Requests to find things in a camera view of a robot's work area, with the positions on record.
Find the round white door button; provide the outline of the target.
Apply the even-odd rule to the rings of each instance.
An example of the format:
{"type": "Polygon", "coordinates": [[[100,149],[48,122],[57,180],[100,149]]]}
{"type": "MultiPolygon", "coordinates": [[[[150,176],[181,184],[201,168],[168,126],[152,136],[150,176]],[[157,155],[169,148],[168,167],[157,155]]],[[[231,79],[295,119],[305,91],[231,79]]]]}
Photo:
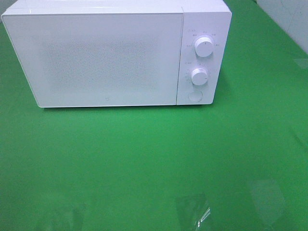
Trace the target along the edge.
{"type": "Polygon", "coordinates": [[[199,102],[202,100],[203,93],[199,90],[195,90],[189,93],[188,98],[191,102],[199,102]]]}

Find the white microwave knob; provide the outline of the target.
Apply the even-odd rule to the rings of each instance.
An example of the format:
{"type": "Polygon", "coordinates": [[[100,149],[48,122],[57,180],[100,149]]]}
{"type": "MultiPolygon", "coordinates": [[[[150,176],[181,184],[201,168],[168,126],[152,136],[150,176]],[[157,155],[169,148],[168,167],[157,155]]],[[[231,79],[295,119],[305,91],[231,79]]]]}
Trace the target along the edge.
{"type": "Polygon", "coordinates": [[[214,51],[214,41],[209,35],[203,35],[195,41],[194,48],[197,56],[208,57],[214,51]]]}
{"type": "Polygon", "coordinates": [[[191,73],[192,83],[196,86],[201,86],[207,83],[209,79],[208,71],[202,68],[196,68],[191,73]]]}

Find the white microwave door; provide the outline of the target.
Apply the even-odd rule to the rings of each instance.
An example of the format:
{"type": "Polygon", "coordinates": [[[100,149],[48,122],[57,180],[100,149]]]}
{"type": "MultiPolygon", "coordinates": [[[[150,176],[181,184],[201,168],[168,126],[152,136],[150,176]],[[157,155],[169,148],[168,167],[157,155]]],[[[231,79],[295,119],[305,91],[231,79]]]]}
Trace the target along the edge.
{"type": "Polygon", "coordinates": [[[174,105],[183,16],[5,15],[40,107],[174,105]]]}

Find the white microwave oven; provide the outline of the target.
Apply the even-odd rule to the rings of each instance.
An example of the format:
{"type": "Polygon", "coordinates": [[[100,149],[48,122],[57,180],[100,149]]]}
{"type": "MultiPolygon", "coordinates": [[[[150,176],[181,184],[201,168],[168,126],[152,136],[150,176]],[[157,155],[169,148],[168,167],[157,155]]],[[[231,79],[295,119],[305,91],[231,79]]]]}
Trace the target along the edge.
{"type": "Polygon", "coordinates": [[[177,100],[174,105],[211,104],[232,18],[230,9],[222,0],[18,0],[1,15],[1,19],[3,22],[5,15],[143,13],[182,14],[177,100]],[[209,35],[214,41],[214,51],[205,58],[197,56],[194,48],[195,41],[203,35],[209,35]],[[196,86],[192,83],[191,73],[196,68],[208,71],[206,84],[196,86]],[[191,102],[188,98],[189,93],[195,90],[203,93],[199,102],[191,102]]]}

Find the white partition panel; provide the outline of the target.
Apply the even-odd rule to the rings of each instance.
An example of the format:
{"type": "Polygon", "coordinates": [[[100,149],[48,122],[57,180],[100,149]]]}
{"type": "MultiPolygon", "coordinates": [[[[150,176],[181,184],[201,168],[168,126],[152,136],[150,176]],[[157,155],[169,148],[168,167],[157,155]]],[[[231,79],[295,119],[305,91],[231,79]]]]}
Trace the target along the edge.
{"type": "Polygon", "coordinates": [[[306,0],[258,0],[257,5],[304,52],[308,52],[308,2],[306,0]]]}

